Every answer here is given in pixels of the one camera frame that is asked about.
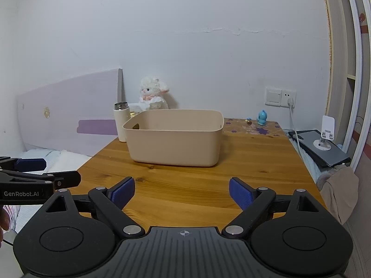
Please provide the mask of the person left hand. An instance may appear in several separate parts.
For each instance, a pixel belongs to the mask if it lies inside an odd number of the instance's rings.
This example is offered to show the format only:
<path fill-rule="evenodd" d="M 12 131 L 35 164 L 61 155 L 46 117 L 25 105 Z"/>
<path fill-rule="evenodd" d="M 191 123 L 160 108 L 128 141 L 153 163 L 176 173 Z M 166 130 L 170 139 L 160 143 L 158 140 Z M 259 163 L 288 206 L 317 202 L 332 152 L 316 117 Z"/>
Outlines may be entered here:
<path fill-rule="evenodd" d="M 1 208 L 0 212 L 0 243 L 4 240 L 4 232 L 8 231 L 10 228 L 10 216 L 8 212 L 4 209 L 4 207 Z"/>

